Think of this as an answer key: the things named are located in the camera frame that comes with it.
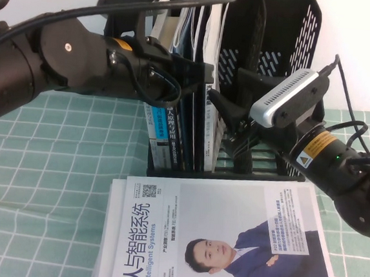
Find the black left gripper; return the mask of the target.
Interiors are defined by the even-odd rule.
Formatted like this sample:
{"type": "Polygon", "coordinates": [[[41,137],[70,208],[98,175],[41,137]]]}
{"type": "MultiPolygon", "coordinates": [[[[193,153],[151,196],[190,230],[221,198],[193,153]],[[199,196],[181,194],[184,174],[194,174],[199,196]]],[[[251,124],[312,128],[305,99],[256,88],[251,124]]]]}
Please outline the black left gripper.
{"type": "Polygon", "coordinates": [[[136,56],[145,63],[144,74],[133,77],[132,85],[149,105],[174,107],[181,96],[195,93],[199,83],[214,83],[214,65],[172,55],[155,37],[137,37],[136,56]]]}

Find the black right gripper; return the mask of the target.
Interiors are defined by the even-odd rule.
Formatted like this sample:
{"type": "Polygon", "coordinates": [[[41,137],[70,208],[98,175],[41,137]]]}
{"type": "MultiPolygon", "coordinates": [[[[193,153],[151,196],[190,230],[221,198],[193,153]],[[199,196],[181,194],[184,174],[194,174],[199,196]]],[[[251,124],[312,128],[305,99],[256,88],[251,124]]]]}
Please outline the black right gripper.
{"type": "MultiPolygon", "coordinates": [[[[284,77],[257,74],[244,68],[238,69],[237,78],[239,88],[264,94],[285,80],[284,77]]],[[[209,99],[231,134],[224,142],[225,150],[231,156],[240,157],[264,143],[285,161],[293,160],[294,148],[303,136],[302,123],[294,122],[284,128],[263,128],[249,119],[249,112],[245,108],[231,102],[217,90],[209,91],[209,99]]]]}

